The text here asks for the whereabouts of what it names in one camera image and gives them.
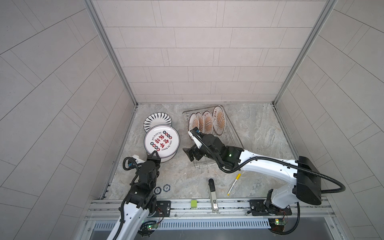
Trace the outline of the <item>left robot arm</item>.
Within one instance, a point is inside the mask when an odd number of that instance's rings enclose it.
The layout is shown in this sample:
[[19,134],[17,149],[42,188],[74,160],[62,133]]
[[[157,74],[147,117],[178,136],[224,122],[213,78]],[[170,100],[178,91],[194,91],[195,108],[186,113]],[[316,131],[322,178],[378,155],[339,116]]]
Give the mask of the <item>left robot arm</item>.
[[123,169],[136,170],[130,190],[123,199],[119,211],[120,218],[112,229],[109,240],[133,240],[137,234],[150,236],[159,221],[146,221],[146,218],[159,210],[154,189],[159,176],[161,158],[157,151],[147,155],[147,160],[137,163],[135,157],[123,160]]

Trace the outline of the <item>orange sunburst plate front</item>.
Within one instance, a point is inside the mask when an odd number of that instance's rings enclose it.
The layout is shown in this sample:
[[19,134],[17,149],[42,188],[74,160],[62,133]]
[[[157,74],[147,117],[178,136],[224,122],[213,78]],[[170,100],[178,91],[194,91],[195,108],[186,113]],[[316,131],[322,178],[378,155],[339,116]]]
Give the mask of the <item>orange sunburst plate front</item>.
[[189,131],[193,130],[194,128],[199,128],[200,123],[199,119],[196,113],[192,113],[189,118]]

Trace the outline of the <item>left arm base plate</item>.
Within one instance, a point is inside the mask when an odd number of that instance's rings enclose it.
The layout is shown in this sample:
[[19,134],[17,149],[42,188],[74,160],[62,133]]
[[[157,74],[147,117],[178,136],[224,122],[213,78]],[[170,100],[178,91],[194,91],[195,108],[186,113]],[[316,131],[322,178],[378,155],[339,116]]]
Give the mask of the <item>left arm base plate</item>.
[[171,211],[171,201],[157,201],[156,210],[149,214],[149,218],[169,217]]

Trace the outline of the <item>orange sunburst plate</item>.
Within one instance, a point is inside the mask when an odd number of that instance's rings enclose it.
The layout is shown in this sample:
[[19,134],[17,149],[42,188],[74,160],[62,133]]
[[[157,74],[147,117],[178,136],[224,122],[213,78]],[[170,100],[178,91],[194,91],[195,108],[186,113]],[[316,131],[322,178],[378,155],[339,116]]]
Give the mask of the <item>orange sunburst plate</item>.
[[203,114],[201,112],[197,112],[196,115],[197,115],[198,121],[199,121],[199,131],[201,133],[204,133],[204,131],[205,131],[205,122],[204,122]]
[[221,106],[216,106],[213,110],[214,131],[218,136],[221,136],[226,128],[226,116]]
[[178,132],[169,126],[159,125],[151,128],[145,135],[144,147],[148,154],[158,153],[161,162],[171,160],[180,146]]
[[189,131],[193,130],[194,128],[199,128],[200,123],[199,119],[196,113],[192,113],[189,118]]

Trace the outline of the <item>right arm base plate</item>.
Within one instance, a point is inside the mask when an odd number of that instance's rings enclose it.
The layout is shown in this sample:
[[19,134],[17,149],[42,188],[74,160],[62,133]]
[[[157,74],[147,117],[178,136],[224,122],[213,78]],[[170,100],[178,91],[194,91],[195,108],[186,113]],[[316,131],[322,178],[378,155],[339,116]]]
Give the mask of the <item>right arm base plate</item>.
[[252,216],[291,216],[292,211],[290,207],[285,209],[274,206],[267,200],[250,200],[250,210],[247,214]]

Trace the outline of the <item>blue striped white plate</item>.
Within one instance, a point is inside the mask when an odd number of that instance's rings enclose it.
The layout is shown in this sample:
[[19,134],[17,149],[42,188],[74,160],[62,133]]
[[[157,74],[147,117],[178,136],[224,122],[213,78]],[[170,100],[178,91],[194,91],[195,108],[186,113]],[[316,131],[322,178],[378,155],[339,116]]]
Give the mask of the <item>blue striped white plate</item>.
[[151,128],[159,125],[172,125],[172,118],[166,113],[154,113],[148,116],[143,123],[143,128],[147,133]]

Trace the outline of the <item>red text white plate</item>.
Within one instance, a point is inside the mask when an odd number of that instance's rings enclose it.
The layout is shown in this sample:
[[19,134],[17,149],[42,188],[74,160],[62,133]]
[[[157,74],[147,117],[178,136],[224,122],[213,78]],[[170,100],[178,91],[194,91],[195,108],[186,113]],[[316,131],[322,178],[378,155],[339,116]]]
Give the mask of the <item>red text white plate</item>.
[[204,133],[212,134],[213,133],[213,115],[210,111],[203,112],[203,120],[204,120]]

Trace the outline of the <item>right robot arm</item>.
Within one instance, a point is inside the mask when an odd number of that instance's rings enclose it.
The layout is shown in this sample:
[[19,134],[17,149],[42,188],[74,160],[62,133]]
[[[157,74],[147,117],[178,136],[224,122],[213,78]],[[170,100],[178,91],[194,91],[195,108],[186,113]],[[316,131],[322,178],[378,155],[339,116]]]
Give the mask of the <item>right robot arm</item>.
[[254,213],[278,215],[291,204],[304,202],[318,206],[323,194],[341,193],[346,187],[340,181],[319,173],[311,161],[303,156],[298,160],[282,160],[258,155],[239,147],[225,146],[218,137],[204,134],[198,128],[188,132],[194,145],[186,149],[190,161],[202,157],[214,160],[226,174],[249,171],[269,175],[286,182],[276,190],[269,190],[266,200]]

